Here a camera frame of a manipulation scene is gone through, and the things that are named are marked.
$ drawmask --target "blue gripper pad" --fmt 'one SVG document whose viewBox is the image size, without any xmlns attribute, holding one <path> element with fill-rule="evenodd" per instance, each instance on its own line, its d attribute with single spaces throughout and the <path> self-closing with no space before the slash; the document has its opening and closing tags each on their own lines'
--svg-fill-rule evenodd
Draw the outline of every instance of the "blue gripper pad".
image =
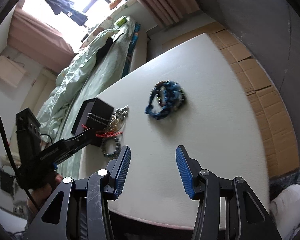
<svg viewBox="0 0 300 240">
<path fill-rule="evenodd" d="M 123 160 L 121 162 L 121 167 L 119 169 L 119 172 L 117 174 L 116 180 L 115 180 L 115 191 L 114 194 L 116 198 L 118 199 L 119 195 L 122 193 L 123 185 L 127 177 L 128 168 L 130 165 L 131 160 L 131 150 L 128 147 L 126 154 L 123 157 Z"/>
<path fill-rule="evenodd" d="M 195 194 L 195 192 L 194 192 L 194 179 L 193 179 L 193 176 L 191 174 L 190 168 L 187 164 L 184 153 L 182 151 L 183 149 L 184 149 L 184 151 L 186 151 L 186 150 L 185 150 L 184 147 L 183 147 L 183 149 L 181 147 L 183 147 L 183 146 L 179 146 L 176 149 L 176 162 L 177 162 L 177 166 L 178 166 L 178 169 L 179 169 L 179 173 L 180 173 L 181 180 L 182 180 L 182 183 L 183 183 L 183 187 L 185 188 L 186 194 L 189 195 L 189 197 L 193 200 L 194 199 L 194 194 Z"/>
</svg>

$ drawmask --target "human hand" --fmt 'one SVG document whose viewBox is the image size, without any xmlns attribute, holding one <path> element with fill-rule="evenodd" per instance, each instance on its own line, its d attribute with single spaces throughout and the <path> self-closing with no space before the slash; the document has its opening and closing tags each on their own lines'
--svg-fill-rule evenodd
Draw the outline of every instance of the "human hand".
<svg viewBox="0 0 300 240">
<path fill-rule="evenodd" d="M 62 175 L 57 174 L 55 177 L 56 186 L 59 185 L 62 180 L 63 180 Z M 31 193 L 31 195 L 34 198 L 34 201 L 38 204 L 38 206 L 42 207 L 42 205 L 45 203 L 45 201 L 51 195 L 51 193 L 52 193 L 51 185 L 47 183 L 45 186 L 35 189 Z M 36 215 L 38 210 L 36 209 L 36 207 L 34 206 L 34 204 L 30 199 L 27 200 L 27 205 L 28 208 L 32 211 L 32 213 Z"/>
</svg>

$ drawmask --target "white fabric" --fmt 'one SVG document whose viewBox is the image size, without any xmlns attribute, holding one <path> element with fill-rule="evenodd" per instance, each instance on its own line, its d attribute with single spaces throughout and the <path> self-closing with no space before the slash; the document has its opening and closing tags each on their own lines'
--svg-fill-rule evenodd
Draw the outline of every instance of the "white fabric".
<svg viewBox="0 0 300 240">
<path fill-rule="evenodd" d="M 275 217 L 277 229 L 283 240 L 289 240 L 300 224 L 300 199 L 291 203 L 282 213 Z"/>
<path fill-rule="evenodd" d="M 187 103 L 157 121 L 144 111 L 154 85 L 173 80 Z M 234 72 L 208 35 L 165 52 L 128 74 L 98 97 L 115 109 L 129 106 L 121 145 L 131 148 L 122 195 L 109 209 L 136 220 L 172 228 L 194 227 L 199 201 L 186 195 L 175 150 L 184 145 L 191 158 L 219 177 L 242 176 L 268 209 L 268 175 L 260 131 Z M 99 148 L 83 150 L 79 179 L 106 166 Z M 225 201 L 220 227 L 225 228 Z"/>
<path fill-rule="evenodd" d="M 291 203 L 300 198 L 300 185 L 293 184 L 284 189 L 270 203 L 270 211 L 274 216 L 280 215 Z"/>
</svg>

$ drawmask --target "light green bedding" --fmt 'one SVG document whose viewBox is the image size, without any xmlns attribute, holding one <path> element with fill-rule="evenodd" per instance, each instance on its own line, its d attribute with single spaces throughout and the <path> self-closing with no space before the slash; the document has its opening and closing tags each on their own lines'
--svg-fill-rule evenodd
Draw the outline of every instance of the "light green bedding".
<svg viewBox="0 0 300 240">
<path fill-rule="evenodd" d="M 97 97 L 121 78 L 135 27 L 135 21 L 130 17 L 127 19 L 128 22 L 122 27 L 101 32 L 86 48 L 87 51 L 81 53 L 81 57 L 76 56 L 70 66 L 60 73 L 56 89 L 37 116 L 41 123 L 41 133 L 50 134 L 54 141 L 72 137 L 70 132 L 83 101 Z M 112 35 L 113 45 L 103 60 L 95 66 L 95 54 Z M 80 158 L 81 150 L 61 163 L 58 172 L 77 179 Z"/>
</svg>

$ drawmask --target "orange object on windowsill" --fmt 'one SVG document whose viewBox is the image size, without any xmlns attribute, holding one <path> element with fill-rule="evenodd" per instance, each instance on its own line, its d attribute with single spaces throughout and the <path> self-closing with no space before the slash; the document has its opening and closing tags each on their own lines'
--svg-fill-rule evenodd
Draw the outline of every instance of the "orange object on windowsill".
<svg viewBox="0 0 300 240">
<path fill-rule="evenodd" d="M 112 3 L 109 4 L 109 9 L 112 10 L 116 8 L 116 6 L 121 3 L 122 0 L 114 0 Z"/>
</svg>

